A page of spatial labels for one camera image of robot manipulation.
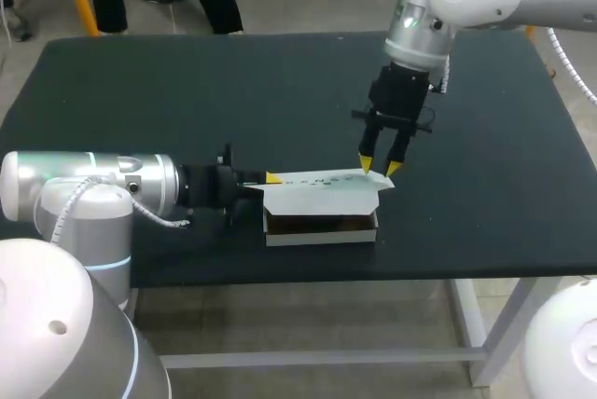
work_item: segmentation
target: gray floor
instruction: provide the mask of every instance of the gray floor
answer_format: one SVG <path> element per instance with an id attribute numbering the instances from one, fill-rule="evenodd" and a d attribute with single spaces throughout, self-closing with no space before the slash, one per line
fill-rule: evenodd
<path id="1" fill-rule="evenodd" d="M 130 34 L 209 34 L 196 0 L 168 7 L 126 0 Z M 396 0 L 238 0 L 246 32 L 283 34 L 387 28 Z M 12 105 L 44 45 L 84 34 L 72 0 L 31 0 L 25 9 L 36 37 L 15 44 L 0 75 L 0 117 Z M 580 73 L 597 89 L 597 40 L 562 33 Z M 597 158 L 597 108 L 583 98 L 550 51 L 543 31 L 537 48 L 557 70 L 555 83 L 583 140 Z M 0 38 L 0 52 L 7 48 Z M 477 282 L 487 325 L 493 324 L 516 280 Z M 569 278 L 564 284 L 577 282 Z M 456 343 L 442 282 L 353 282 L 146 290 L 137 324 L 159 353 L 384 348 Z M 172 373 L 176 399 L 402 397 L 525 399 L 514 357 L 491 390 L 470 388 L 458 364 L 227 369 Z"/>

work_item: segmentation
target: cable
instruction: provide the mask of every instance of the cable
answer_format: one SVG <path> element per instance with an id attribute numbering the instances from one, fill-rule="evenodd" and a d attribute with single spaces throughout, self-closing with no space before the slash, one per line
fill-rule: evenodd
<path id="1" fill-rule="evenodd" d="M 50 243 L 53 243 L 54 245 L 59 246 L 62 230 L 64 228 L 64 223 L 66 222 L 66 219 L 70 215 L 70 212 L 71 212 L 73 206 L 75 205 L 76 201 L 79 200 L 81 198 L 81 196 L 83 194 L 85 194 L 85 192 L 88 189 L 90 189 L 92 186 L 101 185 L 101 184 L 113 185 L 114 182 L 106 177 L 92 175 L 90 177 L 87 177 L 85 180 L 83 180 L 75 188 L 75 190 L 73 191 L 71 196 L 68 198 L 68 200 L 64 204 L 64 207 L 62 208 L 62 211 L 59 214 L 58 218 L 56 219 L 56 225 L 54 226 L 54 231 L 52 232 L 52 237 L 49 241 Z M 141 203 L 139 203 L 137 200 L 133 199 L 132 197 L 131 197 L 131 200 L 132 200 L 132 206 L 139 213 L 141 213 L 141 215 L 145 216 L 146 218 L 148 218 L 152 222 L 155 222 L 158 225 L 161 225 L 163 227 L 168 227 L 168 228 L 183 228 L 183 227 L 187 227 L 188 225 L 190 225 L 190 222 L 188 220 L 176 220 L 176 221 L 172 221 L 172 222 L 168 221 L 168 220 L 164 220 L 161 217 L 150 212 L 145 206 L 143 206 Z"/>
<path id="2" fill-rule="evenodd" d="M 152 222 L 155 222 L 158 225 L 162 225 L 163 227 L 167 227 L 167 228 L 184 228 L 184 227 L 187 227 L 188 225 L 190 225 L 190 222 L 188 220 L 174 220 L 174 221 L 164 220 L 161 217 L 159 217 L 158 215 L 150 212 L 145 206 L 143 206 L 137 200 L 135 200 L 133 198 L 131 198 L 131 200 L 132 200 L 132 206 L 139 213 L 141 213 L 146 218 L 148 218 Z"/>
<path id="3" fill-rule="evenodd" d="M 446 94 L 448 91 L 448 81 L 450 80 L 450 55 L 446 58 L 446 62 L 444 63 L 444 76 L 441 78 L 441 83 L 439 85 L 439 92 L 441 94 Z"/>
<path id="4" fill-rule="evenodd" d="M 76 201 L 79 200 L 80 197 L 83 194 L 85 194 L 85 191 L 87 191 L 90 187 L 100 185 L 106 182 L 107 180 L 103 177 L 91 176 L 87 177 L 75 188 L 73 194 L 71 194 L 71 196 L 68 198 L 68 200 L 62 207 L 60 215 L 56 219 L 56 225 L 54 226 L 54 231 L 52 232 L 52 237 L 49 240 L 49 243 L 53 243 L 54 245 L 59 246 L 60 237 L 64 228 L 64 223 L 66 222 L 66 218 L 69 216 L 71 209 L 75 205 Z"/>
<path id="5" fill-rule="evenodd" d="M 589 87 L 587 87 L 587 84 L 585 84 L 585 81 L 582 80 L 582 77 L 580 77 L 580 75 L 576 72 L 574 65 L 570 62 L 568 56 L 564 52 L 562 45 L 560 44 L 560 40 L 558 40 L 558 36 L 556 35 L 556 32 L 553 30 L 553 28 L 548 28 L 548 36 L 549 40 L 551 40 L 551 45 L 553 45 L 553 48 L 555 49 L 556 54 L 558 54 L 558 57 L 562 61 L 563 66 L 565 66 L 566 70 L 568 70 L 570 76 L 580 87 L 585 96 L 587 96 L 589 101 L 591 101 L 593 105 L 597 106 L 597 97 L 593 94 Z"/>

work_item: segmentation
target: table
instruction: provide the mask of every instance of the table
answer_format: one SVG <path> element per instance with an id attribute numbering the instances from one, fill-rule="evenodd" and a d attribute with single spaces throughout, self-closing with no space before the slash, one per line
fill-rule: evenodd
<path id="1" fill-rule="evenodd" d="M 383 34 L 107 37 L 48 44 L 0 130 L 0 153 L 167 153 L 211 162 L 226 142 L 246 169 L 358 165 L 350 119 L 387 58 Z M 430 95 L 433 135 L 417 136 L 383 194 L 373 245 L 265 248 L 258 205 L 225 231 L 135 222 L 132 286 L 449 279 L 466 348 L 164 356 L 170 368 L 471 361 L 488 385 L 564 275 L 597 271 L 595 168 L 524 34 L 468 32 L 448 94 Z M 391 133 L 381 139 L 383 157 Z M 382 168 L 379 158 L 378 170 Z M 0 223 L 2 238 L 34 236 Z M 486 338 L 469 278 L 525 277 Z"/>

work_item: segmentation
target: box flap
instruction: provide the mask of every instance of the box flap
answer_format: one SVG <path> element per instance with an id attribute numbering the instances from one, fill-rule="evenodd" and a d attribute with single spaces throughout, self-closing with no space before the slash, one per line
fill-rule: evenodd
<path id="1" fill-rule="evenodd" d="M 392 180 L 362 169 L 276 173 L 279 185 L 261 189 L 263 205 L 273 215 L 369 215 L 379 206 L 378 192 Z"/>

